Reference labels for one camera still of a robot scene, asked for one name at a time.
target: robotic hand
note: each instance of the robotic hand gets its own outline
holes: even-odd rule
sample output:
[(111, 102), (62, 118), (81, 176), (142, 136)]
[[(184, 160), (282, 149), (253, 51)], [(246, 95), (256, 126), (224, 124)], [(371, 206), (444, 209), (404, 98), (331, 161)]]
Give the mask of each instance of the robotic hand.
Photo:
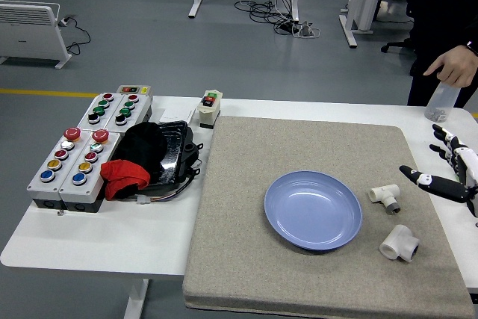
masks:
[(446, 160), (458, 176), (459, 182), (438, 176), (427, 175), (408, 166), (400, 166), (400, 171), (422, 190), (458, 203), (466, 203), (473, 216), (478, 217), (478, 155), (464, 145), (454, 134), (434, 124), (433, 134), (443, 141), (446, 149), (430, 145)]

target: red cloth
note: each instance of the red cloth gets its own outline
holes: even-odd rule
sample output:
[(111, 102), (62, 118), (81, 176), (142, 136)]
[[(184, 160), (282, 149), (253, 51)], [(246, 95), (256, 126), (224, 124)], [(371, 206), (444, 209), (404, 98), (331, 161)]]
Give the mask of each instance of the red cloth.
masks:
[(114, 160), (102, 164), (102, 177), (108, 181), (105, 197), (114, 199), (117, 191), (129, 185), (137, 185), (138, 189), (149, 184), (150, 175), (141, 166), (127, 160)]

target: pvc elbow fitting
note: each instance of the pvc elbow fitting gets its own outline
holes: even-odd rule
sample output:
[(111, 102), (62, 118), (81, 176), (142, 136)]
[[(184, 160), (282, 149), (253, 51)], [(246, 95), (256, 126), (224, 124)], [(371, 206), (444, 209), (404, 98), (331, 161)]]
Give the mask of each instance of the pvc elbow fitting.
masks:
[(412, 231), (402, 225), (397, 224), (390, 232), (388, 237), (380, 244), (380, 252), (388, 259), (397, 259), (401, 257), (408, 263), (412, 261), (417, 252), (420, 240), (415, 238)]
[(383, 203), (388, 214), (397, 214), (400, 212), (400, 205), (396, 200), (399, 195), (400, 189), (397, 185), (375, 187), (368, 191), (370, 201)]

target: person's hand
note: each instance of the person's hand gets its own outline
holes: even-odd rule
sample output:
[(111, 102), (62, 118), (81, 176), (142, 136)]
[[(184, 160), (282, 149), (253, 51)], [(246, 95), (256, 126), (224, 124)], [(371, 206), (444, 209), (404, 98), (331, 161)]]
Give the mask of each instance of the person's hand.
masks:
[(477, 73), (478, 56), (466, 46), (459, 45), (438, 56), (423, 74), (431, 75), (440, 66), (443, 69), (436, 75), (438, 80), (453, 87), (467, 87)]

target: floor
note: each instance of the floor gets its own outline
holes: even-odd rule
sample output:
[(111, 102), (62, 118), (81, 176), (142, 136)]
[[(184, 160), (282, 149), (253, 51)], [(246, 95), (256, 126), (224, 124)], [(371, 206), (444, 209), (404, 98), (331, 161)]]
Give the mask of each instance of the floor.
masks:
[[(388, 41), (408, 35), (412, 24), (405, 0), (384, 0), (373, 34), (356, 36), (357, 49), (349, 49), (338, 21), (348, 0), (299, 0), (300, 21), (320, 29), (319, 38), (307, 40), (278, 35), (272, 25), (253, 22), (235, 9), (238, 0), (204, 0), (195, 19), (187, 17), (193, 0), (18, 1), (59, 3), (60, 18), (74, 16), (91, 43), (81, 45), (81, 54), (61, 70), (49, 61), (19, 59), (0, 66), (0, 248), (30, 204), (25, 187), (45, 154), (91, 102), (88, 97), (8, 90), (101, 93), (114, 92), (120, 84), (148, 84), (154, 94), (164, 96), (200, 97), (206, 89), (218, 89), (239, 99), (404, 105), (411, 83), (413, 53), (380, 52)], [(71, 23), (62, 36), (67, 45), (87, 39)], [(466, 109), (478, 113), (478, 98)], [(0, 281), (2, 318), (116, 319), (127, 302), (122, 282), (107, 277), (16, 272), (0, 266)], [(142, 316), (252, 317), (258, 318), (186, 309), (180, 279), (153, 281)]]

